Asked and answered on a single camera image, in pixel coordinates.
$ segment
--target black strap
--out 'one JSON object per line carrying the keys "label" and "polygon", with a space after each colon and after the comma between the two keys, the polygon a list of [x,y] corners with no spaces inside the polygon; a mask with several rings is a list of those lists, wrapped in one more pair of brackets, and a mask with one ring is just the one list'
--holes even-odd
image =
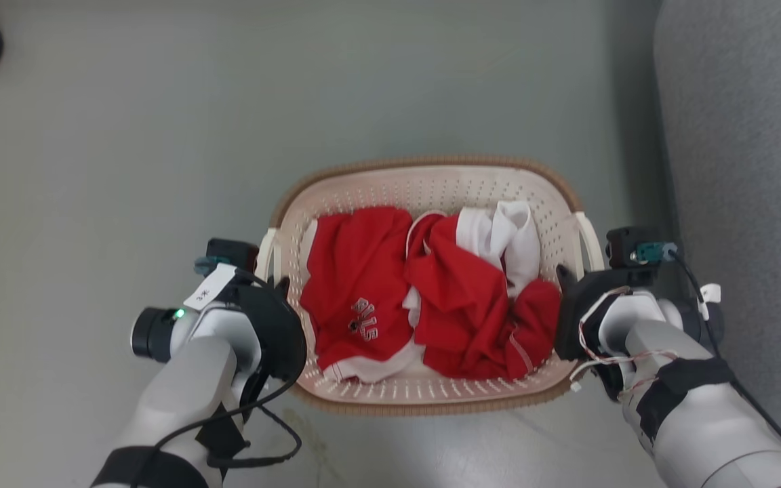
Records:
{"label": "black strap", "polygon": [[[213,415],[221,413],[226,413],[225,405],[219,405]],[[217,458],[233,458],[247,447],[241,431],[231,417],[215,420],[201,427],[195,440],[207,448],[211,456]]]}
{"label": "black strap", "polygon": [[[90,486],[115,484],[131,485],[143,460],[152,452],[149,445],[122,447],[108,456],[108,460]],[[169,452],[158,452],[146,465],[140,476],[140,486],[146,488],[209,488],[201,473],[182,457]]]}
{"label": "black strap", "polygon": [[722,358],[676,359],[659,368],[653,386],[641,397],[636,409],[641,429],[650,441],[656,439],[664,419],[699,386],[734,381],[734,372]]}

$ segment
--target wire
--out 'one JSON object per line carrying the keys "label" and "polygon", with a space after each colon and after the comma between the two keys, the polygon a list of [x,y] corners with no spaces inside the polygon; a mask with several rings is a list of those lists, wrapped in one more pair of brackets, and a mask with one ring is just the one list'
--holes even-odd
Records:
{"label": "wire", "polygon": [[777,435],[781,438],[781,427],[779,424],[776,423],[775,420],[773,420],[773,417],[769,416],[767,411],[759,404],[759,402],[756,401],[754,396],[746,389],[745,386],[743,386],[740,383],[740,380],[734,380],[731,382],[731,385],[734,386],[734,389],[737,390],[738,393],[740,393],[740,396],[746,399],[746,401],[749,402],[749,405],[752,405],[755,411],[761,415],[761,417],[769,424],[769,426],[772,427],[773,430],[776,431]]}
{"label": "wire", "polygon": [[242,468],[263,468],[267,466],[273,466],[273,464],[279,464],[284,463],[285,461],[290,460],[293,458],[298,451],[300,451],[300,448],[303,447],[303,441],[300,438],[300,436],[297,435],[297,432],[294,432],[294,429],[291,429],[291,426],[289,424],[285,423],[285,420],[279,419],[279,417],[273,413],[272,411],[267,410],[266,407],[258,407],[258,410],[263,411],[264,415],[269,417],[273,422],[276,422],[279,424],[282,429],[285,429],[286,432],[288,432],[288,435],[290,435],[294,442],[297,444],[294,449],[288,452],[288,454],[285,454],[283,456],[273,456],[273,457],[251,457],[247,460],[221,460],[221,458],[218,457],[209,457],[207,460],[207,465],[211,468],[221,468],[221,469],[242,469]]}
{"label": "wire", "polygon": [[[695,274],[692,272],[691,268],[689,268],[689,265],[686,264],[685,260],[683,260],[683,258],[681,258],[681,256],[679,256],[679,254],[677,254],[675,250],[670,249],[667,253],[670,257],[673,257],[673,259],[677,262],[677,264],[679,264],[679,266],[683,269],[685,275],[689,277],[689,281],[692,282],[692,287],[695,288],[695,293],[698,298],[698,303],[704,305],[704,296],[701,293],[701,286],[698,284],[698,280],[697,278],[695,278]],[[704,328],[706,328],[707,330],[707,337],[708,339],[710,339],[710,344],[713,345],[713,355],[721,359],[722,354],[719,352],[719,345],[716,344],[716,339],[713,335],[713,330],[712,328],[710,328],[710,321],[707,321],[707,319],[704,320]],[[779,426],[779,424],[776,423],[773,417],[769,416],[767,411],[755,399],[755,396],[753,396],[749,392],[749,390],[747,390],[746,387],[743,386],[742,383],[740,383],[740,380],[736,380],[736,379],[732,380],[731,385],[734,387],[735,390],[737,390],[737,393],[740,393],[740,396],[746,399],[746,401],[749,402],[749,405],[751,405],[751,407],[755,409],[757,413],[759,413],[762,419],[764,419],[765,422],[768,423],[768,426],[771,427],[771,429],[773,429],[775,433],[777,433],[779,438],[781,438],[781,427]],[[631,388],[629,388],[629,391],[635,389],[638,386],[639,385],[632,386]]]}
{"label": "wire", "polygon": [[614,288],[613,290],[608,291],[607,293],[603,294],[601,298],[596,300],[596,302],[590,306],[589,310],[586,311],[586,313],[583,314],[582,317],[580,317],[580,321],[577,324],[577,340],[580,341],[580,347],[583,348],[583,350],[586,352],[586,355],[588,355],[590,358],[593,359],[593,361],[596,361],[600,364],[611,364],[608,362],[605,362],[607,359],[610,359],[611,357],[616,358],[625,358],[626,356],[601,356],[598,355],[595,351],[589,348],[589,345],[586,345],[586,337],[583,336],[583,325],[586,324],[586,321],[589,320],[589,318],[595,313],[596,310],[598,310],[599,306],[601,306],[602,303],[607,299],[607,297],[615,296],[616,294],[626,294],[631,290],[630,287],[618,287]]}
{"label": "wire", "polygon": [[278,390],[276,390],[273,393],[270,393],[267,396],[264,396],[263,399],[258,399],[257,401],[247,403],[243,405],[240,408],[235,408],[230,411],[224,411],[224,413],[220,413],[218,415],[214,415],[213,417],[207,417],[207,419],[204,420],[198,420],[196,422],[193,422],[191,424],[187,424],[187,426],[180,427],[177,430],[174,430],[167,436],[164,436],[164,438],[161,439],[161,441],[155,443],[153,450],[149,451],[148,456],[144,458],[143,462],[140,463],[140,467],[138,467],[137,472],[134,473],[134,480],[131,482],[130,488],[139,488],[140,487],[140,477],[143,475],[144,470],[146,469],[146,466],[149,465],[150,461],[153,460],[153,458],[161,451],[161,448],[164,447],[165,444],[172,441],[173,439],[177,438],[177,436],[183,435],[186,432],[189,432],[189,430],[198,429],[199,427],[204,427],[206,424],[215,422],[216,420],[222,420],[227,419],[229,417],[233,417],[235,415],[239,415],[241,413],[244,413],[244,411],[249,411],[254,408],[259,408],[261,405],[266,404],[267,402],[274,401],[274,399],[279,398],[282,393],[286,392],[289,388],[294,386],[294,384],[297,383],[297,377],[292,377],[290,380],[286,381],[285,385],[282,385],[279,387]]}
{"label": "wire", "polygon": [[639,380],[637,383],[635,383],[635,385],[632,385],[632,386],[628,387],[627,389],[617,393],[617,396],[619,396],[619,395],[628,395],[629,393],[635,391],[636,388],[639,388],[639,387],[642,387],[642,386],[645,386],[645,385],[649,385],[650,383],[655,383],[657,380],[659,380],[659,379],[655,378],[655,377],[645,378],[644,380]]}
{"label": "wire", "polygon": [[[682,268],[685,272],[685,275],[689,277],[689,281],[692,282],[692,288],[695,289],[695,296],[698,298],[698,305],[700,306],[706,306],[706,303],[704,303],[704,296],[701,293],[701,285],[698,284],[698,279],[695,278],[694,272],[692,272],[692,269],[689,268],[689,265],[686,264],[685,260],[677,254],[677,251],[670,249],[668,252],[668,255],[675,260],[677,264],[679,264],[679,268]],[[713,334],[713,328],[710,327],[710,321],[708,319],[701,317],[704,321],[704,329],[707,330],[707,339],[710,340],[710,345],[713,347],[713,355],[717,358],[722,358],[722,353],[719,352],[719,344],[716,343],[716,336]]]}
{"label": "wire", "polygon": [[[237,269],[236,275],[239,275],[241,277],[247,278],[247,280],[250,280],[251,282],[257,283],[260,287],[264,288],[265,290],[269,290],[271,293],[270,295],[273,297],[276,297],[279,303],[282,303],[282,305],[285,307],[286,311],[288,313],[295,313],[294,309],[291,308],[290,305],[288,305],[288,301],[284,300],[278,293],[276,293],[275,288],[273,288],[272,285],[267,284],[266,281],[261,280],[261,278],[258,278],[251,272]],[[267,396],[264,396],[262,399],[257,399],[257,401],[247,403],[243,405],[242,407],[235,408],[230,411],[224,411],[224,413],[220,413],[218,415],[214,415],[212,417],[207,417],[207,419],[204,420],[198,420],[196,422],[193,422],[191,424],[187,424],[187,426],[180,427],[177,430],[174,430],[167,436],[164,436],[161,441],[158,441],[155,443],[154,447],[151,451],[149,451],[149,454],[146,455],[146,457],[143,459],[142,462],[140,462],[139,467],[137,468],[137,471],[134,473],[134,479],[131,482],[130,488],[140,488],[140,478],[142,478],[144,470],[146,470],[146,467],[149,466],[149,463],[155,458],[155,456],[161,452],[161,448],[164,447],[165,444],[172,441],[173,439],[177,438],[177,436],[183,435],[186,432],[189,432],[189,430],[198,429],[199,427],[204,427],[206,424],[210,424],[212,422],[215,422],[216,420],[222,420],[222,419],[228,419],[229,417],[233,417],[235,415],[239,415],[241,413],[245,413],[245,411],[249,411],[255,408],[261,407],[261,405],[266,404],[267,402],[274,401],[274,399],[279,398],[279,396],[282,395],[282,393],[288,391],[289,388],[294,386],[295,383],[297,383],[298,375],[292,375],[291,379],[288,381],[285,381],[284,385],[280,386],[278,390],[275,392],[270,393]],[[270,411],[264,410],[263,407],[262,411],[266,413],[268,416],[270,416],[271,419],[279,420],[278,417],[270,413]],[[284,424],[282,422],[282,427],[285,430],[288,430],[289,433],[293,433],[294,431],[291,430],[291,427],[288,427],[287,424]],[[294,433],[295,441],[298,441],[300,439],[299,436],[297,436],[297,433]],[[300,443],[298,443],[297,450],[300,450]]]}
{"label": "wire", "polygon": [[575,368],[574,371],[571,371],[571,374],[568,375],[568,380],[574,383],[574,381],[577,380],[577,375],[582,373],[582,371],[589,369],[591,367],[594,367],[594,365],[617,365],[621,363],[631,363],[638,361],[638,359],[647,358],[648,356],[664,356],[669,359],[676,359],[678,358],[678,355],[675,351],[644,351],[639,354],[636,354],[635,356],[611,356],[607,358],[598,358],[593,359],[592,361],[587,361],[579,367]]}

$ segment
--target black cable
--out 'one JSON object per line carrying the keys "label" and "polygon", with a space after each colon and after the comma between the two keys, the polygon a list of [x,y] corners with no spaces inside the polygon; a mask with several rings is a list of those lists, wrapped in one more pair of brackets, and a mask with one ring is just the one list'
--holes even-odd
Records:
{"label": "black cable", "polygon": [[235,408],[230,411],[224,411],[224,413],[214,415],[213,417],[207,417],[207,419],[198,420],[191,424],[187,424],[187,426],[180,427],[179,429],[174,430],[167,436],[164,436],[164,438],[162,438],[161,441],[155,443],[153,450],[149,451],[149,454],[146,455],[145,460],[143,460],[143,462],[140,463],[139,469],[137,469],[137,472],[134,473],[134,480],[131,482],[131,488],[140,487],[140,477],[143,475],[143,470],[146,469],[146,466],[148,466],[149,462],[153,460],[155,455],[161,451],[161,448],[164,447],[165,444],[172,441],[177,436],[183,435],[184,433],[189,432],[189,430],[198,429],[199,427],[204,427],[206,424],[215,422],[216,420],[227,419],[229,417],[233,417],[235,415],[244,413],[244,411],[261,407],[261,405],[266,404],[269,401],[274,401],[274,399],[276,398],[279,398],[279,396],[282,395],[282,393],[286,392],[288,388],[294,386],[295,383],[297,383],[297,377],[292,377],[290,380],[286,381],[285,385],[280,386],[279,389],[276,390],[275,392],[270,393],[267,396],[264,396],[263,399],[258,399],[257,401],[247,403],[240,408]]}
{"label": "black cable", "polygon": [[[695,293],[698,298],[698,303],[704,303],[704,296],[701,294],[701,286],[698,284],[698,279],[695,278],[695,274],[692,272],[692,269],[689,268],[689,265],[686,264],[685,260],[677,254],[676,251],[670,250],[667,252],[670,257],[673,257],[673,259],[679,264],[679,266],[683,269],[685,272],[685,275],[689,277],[689,281],[692,282],[692,287],[695,288]],[[710,344],[713,345],[713,355],[715,355],[717,358],[722,358],[722,354],[719,353],[719,346],[716,344],[716,339],[713,336],[713,330],[710,329],[710,321],[704,321],[704,328],[707,330],[707,336],[710,339]],[[731,386],[734,387],[735,390],[737,390],[737,393],[740,393],[740,396],[742,396],[746,401],[751,405],[757,413],[762,417],[762,419],[765,420],[766,423],[768,423],[768,426],[771,427],[771,429],[774,430],[775,433],[781,438],[781,427],[779,424],[776,423],[775,419],[773,417],[769,416],[767,411],[759,404],[759,402],[755,399],[755,396],[753,396],[749,390],[746,389],[745,386],[743,386],[742,383],[740,383],[740,380],[735,379],[731,382]]]}
{"label": "black cable", "polygon": [[294,442],[297,443],[294,449],[283,456],[249,457],[247,460],[221,460],[221,458],[210,456],[207,460],[208,466],[211,468],[229,470],[242,468],[263,468],[267,466],[273,466],[273,464],[284,463],[285,461],[293,458],[298,453],[298,451],[300,451],[300,448],[303,447],[303,441],[300,439],[300,436],[297,435],[297,432],[294,432],[294,429],[291,429],[291,426],[285,423],[285,420],[279,419],[275,413],[267,410],[266,407],[258,407],[258,410],[263,411],[264,415],[273,420],[273,422],[279,424],[282,429],[285,429],[285,431],[288,432],[288,435],[290,435],[292,439],[294,439]]}
{"label": "black cable", "polygon": [[[689,268],[689,265],[686,264],[685,260],[677,254],[675,250],[669,250],[668,255],[673,258],[679,264],[679,266],[683,269],[685,272],[685,275],[689,277],[689,281],[692,282],[692,288],[695,289],[695,296],[698,298],[698,303],[700,303],[703,306],[706,306],[704,303],[704,296],[701,293],[701,285],[698,284],[698,279],[695,278],[694,272],[692,272],[692,269]],[[717,358],[722,358],[722,353],[719,352],[719,345],[716,344],[716,336],[713,334],[713,328],[710,327],[710,321],[707,321],[707,319],[704,319],[704,330],[707,331],[707,339],[710,340],[710,345],[713,346],[713,355]]]}
{"label": "black cable", "polygon": [[[272,285],[267,284],[266,281],[261,280],[261,278],[258,278],[257,276],[255,276],[251,272],[244,271],[242,269],[236,269],[236,275],[244,277],[244,278],[247,278],[247,280],[249,280],[251,282],[254,282],[254,283],[257,283],[260,287],[264,288],[265,290],[269,290],[271,292],[270,295],[273,296],[273,297],[276,297],[278,302],[282,303],[282,305],[285,307],[285,309],[288,311],[288,313],[295,313],[294,309],[292,309],[291,306],[288,305],[287,300],[284,300],[278,293],[276,293],[275,288],[273,288]],[[245,404],[242,407],[235,408],[235,409],[230,410],[230,411],[224,411],[224,413],[220,413],[220,414],[214,415],[212,417],[207,417],[207,419],[198,420],[198,421],[193,422],[191,424],[187,424],[187,426],[180,427],[179,429],[174,430],[173,432],[171,432],[167,436],[164,436],[164,438],[162,438],[161,441],[155,443],[155,445],[152,448],[152,450],[149,451],[149,454],[146,455],[146,457],[143,459],[142,463],[140,463],[140,466],[137,468],[137,471],[134,473],[134,480],[132,480],[130,488],[140,488],[140,478],[142,478],[143,472],[144,472],[144,470],[146,470],[146,467],[149,465],[150,461],[152,461],[153,458],[155,458],[155,456],[159,452],[161,452],[161,448],[164,447],[165,444],[167,444],[168,442],[172,441],[177,436],[183,435],[184,433],[189,432],[189,430],[198,429],[199,427],[204,427],[206,424],[211,423],[211,422],[215,422],[216,420],[227,419],[229,417],[233,417],[235,415],[239,415],[241,413],[244,413],[244,411],[249,411],[249,410],[252,410],[254,408],[259,408],[259,407],[261,407],[261,405],[266,404],[269,401],[274,401],[274,399],[279,398],[279,396],[282,395],[282,393],[288,391],[289,388],[294,386],[294,384],[297,383],[297,379],[298,379],[297,375],[292,376],[291,379],[288,380],[288,381],[285,381],[284,385],[280,386],[278,390],[276,390],[275,392],[270,393],[267,396],[264,396],[263,399],[257,399],[257,401]],[[267,413],[267,414],[271,415],[271,419],[273,419],[275,417],[275,415],[271,414],[270,411],[267,411],[267,410],[263,410],[263,411],[264,411],[264,413]],[[289,430],[291,427],[288,427],[287,424],[286,424],[285,426],[283,426],[283,428],[285,428],[286,430]]]}
{"label": "black cable", "polygon": [[778,436],[781,438],[781,427],[779,424],[776,423],[775,420],[773,420],[773,417],[769,416],[767,411],[759,404],[759,402],[756,401],[755,396],[753,396],[745,386],[743,386],[740,383],[740,380],[734,380],[731,382],[731,385],[734,386],[734,389],[737,390],[737,393],[740,393],[740,396],[746,399],[747,402],[749,402],[749,405],[752,405],[755,411],[761,415],[761,417],[771,426],[773,430],[777,433]]}

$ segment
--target printed logo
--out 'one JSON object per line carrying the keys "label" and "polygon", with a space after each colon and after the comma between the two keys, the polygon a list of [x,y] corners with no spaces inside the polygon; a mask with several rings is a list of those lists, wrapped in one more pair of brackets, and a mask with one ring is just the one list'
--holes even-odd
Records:
{"label": "printed logo", "polygon": [[378,339],[378,319],[373,315],[376,307],[366,299],[357,299],[357,302],[351,306],[351,310],[357,313],[359,319],[351,322],[353,328],[351,331],[360,331],[360,337],[365,341]]}

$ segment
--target basket rim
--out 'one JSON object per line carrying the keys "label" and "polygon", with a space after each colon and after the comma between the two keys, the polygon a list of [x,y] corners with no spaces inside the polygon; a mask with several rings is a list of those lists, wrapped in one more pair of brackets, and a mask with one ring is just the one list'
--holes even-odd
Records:
{"label": "basket rim", "polygon": [[[535,173],[548,180],[560,192],[572,213],[582,212],[583,204],[577,194],[565,179],[555,170],[539,163],[539,161],[524,157],[502,157],[502,155],[427,155],[427,157],[399,157],[359,161],[329,167],[312,173],[295,183],[279,200],[270,218],[270,227],[278,228],[285,219],[288,208],[295,198],[310,186],[338,176],[363,173],[381,169],[400,169],[400,167],[425,166],[496,166],[521,169]],[[309,392],[300,383],[295,383],[289,392],[309,407],[314,407],[328,413],[342,415],[363,415],[375,417],[416,417],[434,415],[460,415],[466,413],[485,413],[486,411],[509,410],[529,407],[557,399],[570,389],[568,378],[560,381],[542,392],[520,396],[509,396],[504,399],[486,399],[486,401],[471,401],[447,404],[425,405],[372,405],[348,402],[329,401]]]}
{"label": "basket rim", "polygon": [[279,200],[279,204],[273,210],[270,218],[270,227],[278,228],[285,219],[288,208],[294,203],[295,198],[309,186],[338,176],[353,175],[365,171],[381,169],[400,169],[400,167],[424,167],[424,166],[497,166],[522,169],[542,176],[560,192],[565,203],[572,213],[582,212],[583,204],[577,194],[571,189],[566,180],[555,170],[539,163],[534,159],[523,157],[501,157],[501,155],[429,155],[428,157],[400,157],[389,159],[374,159],[359,161],[358,163],[344,164],[341,166],[322,169],[312,175],[302,178],[295,183]]}

